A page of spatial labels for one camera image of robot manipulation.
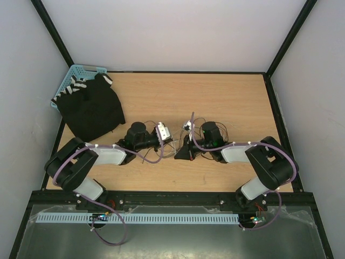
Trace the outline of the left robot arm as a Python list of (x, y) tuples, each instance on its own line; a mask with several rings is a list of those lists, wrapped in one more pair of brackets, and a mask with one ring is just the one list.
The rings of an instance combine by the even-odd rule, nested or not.
[(156, 161), (150, 161), (139, 151), (147, 148), (163, 148), (171, 134), (165, 124), (158, 122), (149, 133), (142, 122), (134, 122), (125, 137), (112, 145), (90, 144), (80, 138), (71, 139), (45, 164), (45, 172), (52, 178), (55, 186), (65, 191), (88, 199), (95, 209), (105, 207), (108, 196), (96, 180), (88, 177), (93, 166), (130, 163), (137, 156), (148, 163), (158, 163), (163, 158), (163, 151)]

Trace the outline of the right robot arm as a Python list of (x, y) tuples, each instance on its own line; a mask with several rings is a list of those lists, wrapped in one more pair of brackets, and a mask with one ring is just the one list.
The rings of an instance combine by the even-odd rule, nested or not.
[(299, 170), (297, 162), (287, 154), (274, 137), (267, 136), (260, 142), (237, 144), (226, 142), (214, 121), (201, 125), (203, 138), (195, 139), (188, 122), (189, 134), (183, 139), (183, 146), (175, 159), (193, 160), (197, 154), (210, 153), (214, 161), (220, 163), (249, 163), (256, 176), (236, 190), (236, 205), (247, 210), (255, 199), (269, 191), (292, 182)]

